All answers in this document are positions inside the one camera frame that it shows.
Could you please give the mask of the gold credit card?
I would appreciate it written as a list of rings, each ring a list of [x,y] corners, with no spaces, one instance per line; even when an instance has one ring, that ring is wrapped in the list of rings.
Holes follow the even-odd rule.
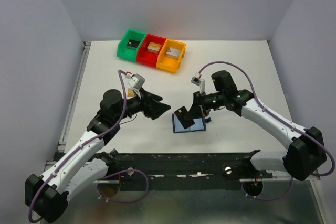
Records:
[[[132,89],[128,88],[127,97],[128,98],[132,98],[134,96],[135,96],[134,91]]]

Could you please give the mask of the black VIP card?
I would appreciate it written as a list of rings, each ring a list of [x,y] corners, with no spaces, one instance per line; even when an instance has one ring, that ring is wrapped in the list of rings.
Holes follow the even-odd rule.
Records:
[[[179,120],[184,120],[185,116],[187,115],[188,111],[185,106],[180,107],[177,109],[174,114]]]

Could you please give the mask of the blue card holder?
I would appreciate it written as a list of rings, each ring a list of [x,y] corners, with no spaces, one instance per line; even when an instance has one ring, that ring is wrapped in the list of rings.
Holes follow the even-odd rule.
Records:
[[[211,122],[211,118],[199,118],[194,119],[192,122],[189,120],[181,123],[178,117],[175,114],[172,114],[172,128],[173,133],[175,134],[206,131],[206,124],[209,122]]]

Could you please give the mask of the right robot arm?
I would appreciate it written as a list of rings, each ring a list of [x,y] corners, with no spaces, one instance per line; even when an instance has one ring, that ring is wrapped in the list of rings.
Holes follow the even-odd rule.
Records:
[[[322,133],[316,127],[310,129],[295,124],[279,115],[246,90],[238,90],[229,72],[222,70],[212,74],[216,92],[206,94],[205,80],[197,73],[191,83],[199,86],[193,94],[193,103],[185,119],[207,117],[211,110],[224,107],[248,119],[271,134],[285,148],[284,151],[254,151],[249,160],[241,165],[242,173],[249,178],[260,171],[286,172],[303,181],[313,174],[326,160]]]

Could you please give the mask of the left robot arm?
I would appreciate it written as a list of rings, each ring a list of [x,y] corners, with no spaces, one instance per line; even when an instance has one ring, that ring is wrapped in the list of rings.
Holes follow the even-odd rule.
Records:
[[[79,141],[51,168],[40,176],[30,175],[25,181],[25,204],[28,219],[34,223],[33,213],[48,223],[55,222],[66,210],[69,202],[93,181],[112,179],[115,164],[94,158],[119,131],[120,121],[142,112],[155,120],[170,105],[162,97],[140,89],[140,95],[126,99],[116,89],[104,93],[97,115],[90,121]]]

